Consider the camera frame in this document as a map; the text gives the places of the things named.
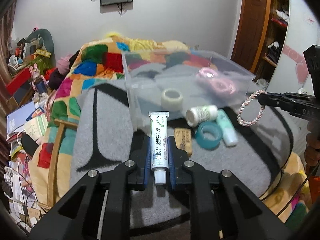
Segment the right hand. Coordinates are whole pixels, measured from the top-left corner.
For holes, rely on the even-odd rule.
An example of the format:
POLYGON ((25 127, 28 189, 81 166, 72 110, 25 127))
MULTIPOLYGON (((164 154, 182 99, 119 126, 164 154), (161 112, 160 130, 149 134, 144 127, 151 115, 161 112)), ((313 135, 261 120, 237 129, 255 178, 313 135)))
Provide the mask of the right hand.
POLYGON ((306 149, 304 158, 309 166, 316 166, 319 162, 319 122, 310 121, 307 126, 308 134, 306 136, 306 149))

